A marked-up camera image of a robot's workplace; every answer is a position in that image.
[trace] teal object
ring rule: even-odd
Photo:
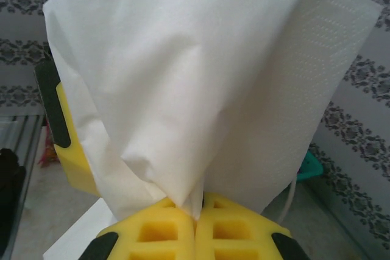
[[[303,159],[301,167],[299,168],[297,181],[299,182],[320,176],[322,173],[324,173],[322,164],[310,151],[308,151],[305,158]]]

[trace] gray floral wallpaper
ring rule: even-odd
[[[34,66],[48,51],[47,0],[0,0],[0,116],[43,114]]]
[[[308,184],[369,259],[390,259],[390,0],[346,72],[310,145]]]

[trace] white cable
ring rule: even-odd
[[[288,213],[288,210],[290,209],[290,206],[293,202],[296,186],[297,186],[297,175],[291,181],[290,190],[288,191],[288,196],[287,196],[287,200],[285,203],[285,207],[283,207],[283,210],[280,213],[278,220],[276,221],[278,224],[281,224],[283,222],[283,219],[285,219],[285,217]]]

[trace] black object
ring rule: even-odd
[[[118,238],[113,231],[97,237],[90,242],[79,260],[107,260]]]
[[[7,248],[26,177],[26,168],[19,166],[18,157],[10,149],[0,150],[0,256]]]
[[[56,87],[61,80],[54,62],[47,60],[36,65],[35,78],[37,79],[46,116],[53,134],[53,141],[56,145],[67,148],[71,145],[71,138],[57,95]]]
[[[280,233],[273,233],[272,239],[283,260],[310,260],[296,240]]]

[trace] white napkin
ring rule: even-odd
[[[118,219],[166,195],[198,217],[204,188],[262,212],[379,11],[370,0],[44,5],[79,140]]]

